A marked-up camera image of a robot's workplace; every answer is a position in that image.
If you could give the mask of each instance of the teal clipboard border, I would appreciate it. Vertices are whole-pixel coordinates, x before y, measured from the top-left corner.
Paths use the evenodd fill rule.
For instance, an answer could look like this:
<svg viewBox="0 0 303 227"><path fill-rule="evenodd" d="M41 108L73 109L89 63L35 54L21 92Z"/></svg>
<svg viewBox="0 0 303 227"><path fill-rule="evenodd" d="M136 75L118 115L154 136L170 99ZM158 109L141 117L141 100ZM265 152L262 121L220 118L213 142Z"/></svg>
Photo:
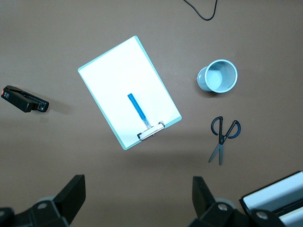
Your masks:
<svg viewBox="0 0 303 227"><path fill-rule="evenodd" d="M154 67L153 63L151 62L151 59L150 59L149 56L147 55L147 53L146 53L146 51L145 51L145 49L144 49L142 43L140 42L138 36L135 35L135 36L133 36L133 37L136 39L137 43L140 45L142 51L143 51L144 54L145 54L145 57L147 58L147 60L149 61L150 65L152 66L153 70L155 71L156 75L158 76L158 78L159 78L161 84L162 84L163 87L165 88L165 90L166 90L167 94L169 95L171 101L174 103L174 101L172 100L172 98L171 98L171 96L170 96L168 90L166 89L166 87L165 87L165 85L164 85L162 79L160 78L158 72L156 71L156 68ZM78 68L78 73L81 75L81 73L80 73L80 70L81 70L81 69L85 68L86 66L90 65L91 63L93 63L93 62L96 61L97 59L101 58L103 55L107 54L108 52L110 52L110 51L114 50L115 48L117 48L118 46L122 45L123 43L125 43L125 42L128 41L129 39L125 40L124 42L120 43L119 45L117 45L117 46L115 46L114 48L110 49L109 51L105 52L104 54L102 54L102 55L96 57L95 59L93 59L93 60L91 60L90 62L86 63L85 65L81 66L80 68ZM89 92L90 92L91 95L93 96L95 102L97 103L97 105L98 105L99 109L101 110L103 116L105 117L107 123L109 124L109 126L110 126L110 128L112 129L114 135L116 136L116 138L118 139L120 145L122 146L122 148L123 148L124 150L127 150L127 149L129 149L129 148L131 148L131 147L133 147L133 146L135 146L135 145L137 145L138 143L141 142L141 140L139 140L138 142L135 142L134 144L132 144L132 145L126 147L126 146L123 144L123 142L122 142L122 140L120 139L120 137L118 136L118 133L117 133L116 130L114 129L113 125L110 123L108 117L107 117L106 114L104 113L104 111L103 111L102 107L100 106L99 102L96 100L95 96L94 96L93 93L90 91L90 89L89 89ZM178 117L178 118L176 118L175 120L173 120L173 121L167 123L167 124L165 125L165 128L168 128L168 127L170 127L171 125L173 125L173 124L179 122L181 119L182 119L182 116L181 116L181 114L180 114L180 117Z"/></svg>

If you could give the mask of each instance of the black scissor handle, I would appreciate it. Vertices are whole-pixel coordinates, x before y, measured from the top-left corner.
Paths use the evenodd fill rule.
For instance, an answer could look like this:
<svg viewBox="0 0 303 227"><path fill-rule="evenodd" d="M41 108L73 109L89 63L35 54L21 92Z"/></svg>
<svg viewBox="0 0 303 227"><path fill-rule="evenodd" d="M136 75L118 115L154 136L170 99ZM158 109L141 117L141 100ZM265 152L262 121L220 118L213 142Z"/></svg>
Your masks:
<svg viewBox="0 0 303 227"><path fill-rule="evenodd" d="M228 136L229 133L231 133L232 129L234 128L235 124L238 126L238 131L233 136ZM232 123L230 129L228 130L228 132L226 133L226 136L228 136L229 139L233 139L233 138L236 138L240 134L240 132L241 132L241 125L237 120L235 120L235 121L233 121L233 123Z"/></svg>
<svg viewBox="0 0 303 227"><path fill-rule="evenodd" d="M217 133L217 132L214 130L214 124L215 124L215 122L216 122L217 120L220 120L219 133ZM213 120L212 125L211 125L211 130L212 130L213 134L215 134L216 136L217 136L217 135L222 136L222 124L223 124L223 117L222 117L222 116L216 117L216 118ZM229 137L228 137L228 135L231 133L231 131L232 131L232 129L234 128L235 125L237 125L238 131L237 131L236 134L234 134L233 136L229 136ZM225 137L225 138L228 137L229 139L233 139L233 138L236 138L236 137L240 134L240 132L241 132L241 125L240 125L240 123L239 123L237 120L235 120L235 121L232 122L232 125L230 126L228 132L226 133L226 135L225 135L224 137Z"/></svg>
<svg viewBox="0 0 303 227"><path fill-rule="evenodd" d="M213 120L213 122L212 122L211 130L212 130L213 134L215 134L216 136L218 135L218 133L214 130L214 124L215 124L215 122L216 122L217 120L220 120L220 131L219 131L219 133L220 133L220 135L222 135L222 121L223 121L223 117L222 117L222 116L216 117L216 118Z"/></svg>

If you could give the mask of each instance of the scissors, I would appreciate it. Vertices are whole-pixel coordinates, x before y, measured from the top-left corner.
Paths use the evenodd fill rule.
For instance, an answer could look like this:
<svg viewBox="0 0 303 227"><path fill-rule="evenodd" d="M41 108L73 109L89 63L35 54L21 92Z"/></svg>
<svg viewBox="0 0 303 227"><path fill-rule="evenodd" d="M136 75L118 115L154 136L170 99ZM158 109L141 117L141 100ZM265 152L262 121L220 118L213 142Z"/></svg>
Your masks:
<svg viewBox="0 0 303 227"><path fill-rule="evenodd" d="M214 123L217 120L220 120L219 134L214 130ZM236 138L241 132L241 125L237 120L235 120L232 122L232 125L229 128L229 130L227 131L227 133L225 135L222 135L222 124L223 124L223 117L216 117L212 122L211 129L212 129L213 134L215 134L216 136L219 135L219 143L218 143L217 147L215 148L215 150L213 151L213 154L208 161L208 162L211 162L213 160L213 158L216 156L216 154L219 152L219 164L220 165L222 165L222 160L223 160L223 143L225 142L225 140L227 138L229 138L229 139ZM237 125L238 131L233 136L229 136L229 134L231 133L231 131L235 127L235 125Z"/></svg>

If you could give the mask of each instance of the light blue cup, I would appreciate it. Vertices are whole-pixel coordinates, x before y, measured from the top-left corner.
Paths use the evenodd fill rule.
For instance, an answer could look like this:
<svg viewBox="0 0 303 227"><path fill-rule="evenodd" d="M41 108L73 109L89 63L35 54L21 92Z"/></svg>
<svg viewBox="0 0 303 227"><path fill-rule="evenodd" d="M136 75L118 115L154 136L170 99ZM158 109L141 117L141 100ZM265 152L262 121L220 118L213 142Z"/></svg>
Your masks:
<svg viewBox="0 0 303 227"><path fill-rule="evenodd" d="M198 73L197 81L204 91L224 93L231 90L237 83L238 72L234 64L220 59L204 67Z"/></svg>

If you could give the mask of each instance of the scissor blade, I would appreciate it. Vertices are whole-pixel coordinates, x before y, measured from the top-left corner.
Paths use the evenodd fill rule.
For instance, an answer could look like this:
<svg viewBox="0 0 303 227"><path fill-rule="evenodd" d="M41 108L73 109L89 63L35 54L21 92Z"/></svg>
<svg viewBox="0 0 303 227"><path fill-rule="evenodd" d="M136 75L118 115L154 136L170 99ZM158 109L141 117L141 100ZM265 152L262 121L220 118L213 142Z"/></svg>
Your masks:
<svg viewBox="0 0 303 227"><path fill-rule="evenodd" d="M219 148L220 148L220 143L218 143L217 147L214 149L210 159L208 160L208 162L211 162L213 160L213 158L216 156L216 154L218 153L219 151Z"/></svg>
<svg viewBox="0 0 303 227"><path fill-rule="evenodd" d="M220 144L219 146L219 164L222 166L223 161L223 145Z"/></svg>

